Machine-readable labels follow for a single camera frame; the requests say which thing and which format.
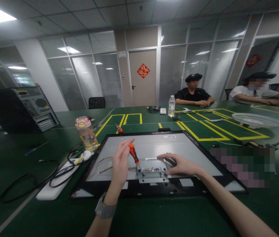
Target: red decoration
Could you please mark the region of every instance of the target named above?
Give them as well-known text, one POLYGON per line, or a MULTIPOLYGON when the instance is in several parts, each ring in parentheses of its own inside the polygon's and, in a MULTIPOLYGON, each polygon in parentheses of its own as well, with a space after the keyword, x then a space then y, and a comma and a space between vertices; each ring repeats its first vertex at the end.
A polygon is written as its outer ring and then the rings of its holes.
POLYGON ((253 56, 251 56, 247 62, 246 65, 247 67, 252 67, 254 66, 257 62, 259 62, 261 60, 261 58, 258 56, 258 54, 255 54, 253 56))
POLYGON ((145 78, 147 74, 150 72, 148 67, 146 67, 145 64, 142 64, 142 66, 137 70, 137 73, 142 77, 145 78))

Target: person's left hand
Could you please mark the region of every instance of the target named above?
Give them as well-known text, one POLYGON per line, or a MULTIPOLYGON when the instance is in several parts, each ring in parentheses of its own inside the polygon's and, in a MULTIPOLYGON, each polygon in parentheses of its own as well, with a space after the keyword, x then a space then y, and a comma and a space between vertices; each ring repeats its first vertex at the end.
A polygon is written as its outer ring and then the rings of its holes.
POLYGON ((200 105, 200 107, 208 107, 211 104, 210 101, 204 101, 204 103, 205 103, 205 105, 200 105))
POLYGON ((119 187, 123 187, 127 179, 128 173, 128 157, 130 154, 129 145, 134 142, 135 138, 131 140, 126 140, 120 142, 116 154, 113 157, 113 173, 112 173, 112 183, 119 187))

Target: small white box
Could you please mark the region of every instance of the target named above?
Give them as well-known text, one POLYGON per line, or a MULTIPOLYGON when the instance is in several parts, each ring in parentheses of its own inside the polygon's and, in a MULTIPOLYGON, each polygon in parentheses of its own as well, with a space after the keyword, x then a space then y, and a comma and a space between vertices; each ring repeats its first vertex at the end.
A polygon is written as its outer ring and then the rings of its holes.
POLYGON ((160 109, 160 114, 167 114, 166 109, 160 109))

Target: black bezel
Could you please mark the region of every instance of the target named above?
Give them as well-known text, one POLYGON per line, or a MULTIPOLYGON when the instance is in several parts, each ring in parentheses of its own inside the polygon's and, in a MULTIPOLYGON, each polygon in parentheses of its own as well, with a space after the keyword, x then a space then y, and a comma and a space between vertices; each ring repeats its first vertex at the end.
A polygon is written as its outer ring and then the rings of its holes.
MULTIPOLYGON (((167 131, 167 132, 143 132, 143 133, 123 133, 123 134, 108 134, 102 141, 101 145, 93 155, 90 164, 86 167, 80 179, 72 189, 70 199, 80 198, 100 198, 101 195, 109 188, 111 181, 89 181, 86 182, 92 166, 96 162, 103 146, 109 137, 123 137, 123 136, 139 136, 139 135, 155 135, 155 134, 175 134, 184 133, 212 162, 212 164, 223 174, 222 176, 214 176, 214 178, 223 186, 226 186, 231 181, 235 180, 243 188, 243 191, 233 191, 232 193, 248 194, 247 187, 239 181, 226 167, 224 167, 215 157, 213 157, 203 146, 201 146, 188 132, 186 131, 167 131), (72 196, 76 191, 83 189, 93 195, 93 197, 75 197, 72 196)), ((151 186, 149 183, 140 184, 138 179, 128 180, 128 188, 123 189, 120 198, 141 198, 141 197, 183 197, 183 196, 202 196, 208 193, 205 185, 195 176, 186 176, 193 181, 193 187, 183 187, 179 181, 180 178, 169 178, 168 183, 158 183, 158 185, 151 186)))

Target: white power strip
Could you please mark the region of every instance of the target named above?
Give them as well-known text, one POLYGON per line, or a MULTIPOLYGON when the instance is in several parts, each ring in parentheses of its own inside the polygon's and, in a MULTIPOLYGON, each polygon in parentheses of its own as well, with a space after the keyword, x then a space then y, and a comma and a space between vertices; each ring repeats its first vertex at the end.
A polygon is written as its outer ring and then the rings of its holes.
MULTIPOLYGON (((69 178, 77 169, 78 169, 78 167, 81 165, 81 163, 83 162, 83 161, 86 161, 86 160, 88 160, 91 156, 93 155, 93 152, 90 152, 90 151, 88 151, 88 150, 86 150, 85 152, 84 152, 84 154, 83 154, 83 158, 79 161, 79 163, 73 168, 73 170, 72 171, 70 171, 70 172, 68 172, 68 173, 66 173, 66 174, 64 174, 64 175, 62 175, 62 176, 60 176, 60 177, 58 177, 58 178, 56 178, 56 179, 53 179, 52 180, 52 186, 55 186, 55 185, 58 185, 58 184, 60 184, 61 182, 63 182, 65 179, 67 179, 67 178, 69 178)), ((71 161, 73 161, 75 164, 76 164, 76 162, 79 160, 79 158, 77 158, 77 159, 71 159, 71 161)), ((71 166, 71 164, 69 163, 69 161, 67 161, 63 166, 62 166, 62 168, 61 169, 64 169, 64 168, 66 168, 66 167, 70 167, 71 166)), ((48 182, 42 189, 41 189, 41 191, 37 194, 37 196, 36 196, 36 198, 38 199, 38 200, 41 200, 41 201, 43 201, 43 200, 55 200, 57 197, 58 197, 58 195, 61 193, 61 191, 63 190, 63 188, 66 186, 66 184, 68 183, 68 181, 69 180, 67 180, 65 183, 63 183, 62 185, 60 185, 59 187, 56 187, 56 188, 51 188, 50 186, 49 186, 49 183, 50 182, 48 182)))
POLYGON ((166 109, 164 109, 164 108, 160 109, 160 114, 167 114, 166 109))

